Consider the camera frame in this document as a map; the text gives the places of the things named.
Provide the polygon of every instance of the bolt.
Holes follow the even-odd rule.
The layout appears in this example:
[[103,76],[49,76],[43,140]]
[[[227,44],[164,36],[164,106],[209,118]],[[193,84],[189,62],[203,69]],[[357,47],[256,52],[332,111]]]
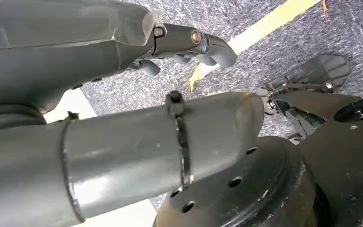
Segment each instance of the bolt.
[[329,94],[332,94],[333,93],[333,84],[332,82],[330,81],[326,81],[324,84],[323,84],[324,88],[322,89],[323,92],[325,93],[329,93]]
[[267,101],[267,106],[268,106],[268,108],[269,109],[271,109],[271,110],[274,110],[275,109],[275,104],[271,101],[271,100],[268,100]]
[[333,88],[333,84],[330,81],[327,81],[327,82],[325,82],[325,87],[327,89],[332,89]]
[[191,32],[191,40],[195,45],[198,45],[201,42],[201,32],[193,30]]
[[154,29],[154,35],[155,35],[155,37],[161,37],[164,35],[164,30],[160,27],[156,27]]

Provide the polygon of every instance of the white floor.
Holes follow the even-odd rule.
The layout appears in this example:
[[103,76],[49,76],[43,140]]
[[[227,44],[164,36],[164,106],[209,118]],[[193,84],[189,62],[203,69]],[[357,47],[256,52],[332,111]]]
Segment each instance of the white floor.
[[[47,122],[65,119],[67,111],[79,113],[80,119],[96,116],[80,89],[69,90],[53,111],[44,115]],[[140,201],[88,219],[76,227],[152,227],[156,211],[149,200]]]

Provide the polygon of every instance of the robotic hand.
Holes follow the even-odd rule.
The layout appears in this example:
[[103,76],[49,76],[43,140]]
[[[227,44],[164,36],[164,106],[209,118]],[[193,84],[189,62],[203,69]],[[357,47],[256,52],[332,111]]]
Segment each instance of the robotic hand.
[[0,104],[42,113],[86,82],[125,70],[155,75],[152,59],[196,57],[222,67],[237,59],[222,39],[156,23],[146,8],[123,2],[0,1],[0,21]]
[[232,66],[237,59],[233,49],[221,38],[203,34],[195,28],[156,23],[153,30],[155,47],[151,56],[133,62],[127,70],[143,70],[154,76],[160,69],[149,59],[171,58],[180,64],[188,63],[193,57],[199,62],[222,68]]

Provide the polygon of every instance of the screw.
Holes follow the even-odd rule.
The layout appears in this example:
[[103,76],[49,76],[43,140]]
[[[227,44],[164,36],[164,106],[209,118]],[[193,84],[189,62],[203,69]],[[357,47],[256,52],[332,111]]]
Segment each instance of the screw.
[[195,45],[198,45],[201,42],[201,32],[193,30],[191,32],[191,40]]
[[154,35],[155,35],[156,37],[161,37],[161,36],[163,36],[163,35],[164,35],[164,30],[163,30],[162,28],[160,28],[160,27],[156,27],[156,28],[154,29]]

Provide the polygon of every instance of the yellow floor stripe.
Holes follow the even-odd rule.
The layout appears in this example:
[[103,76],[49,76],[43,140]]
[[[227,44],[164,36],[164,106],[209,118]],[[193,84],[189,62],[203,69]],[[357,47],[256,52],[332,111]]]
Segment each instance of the yellow floor stripe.
[[[287,0],[243,33],[231,39],[229,45],[236,54],[240,54],[259,40],[293,20],[296,16],[304,13],[317,2],[320,2],[320,0]],[[190,92],[193,91],[195,82],[203,79],[208,73],[218,67],[218,65],[207,66],[200,63],[189,78]]]

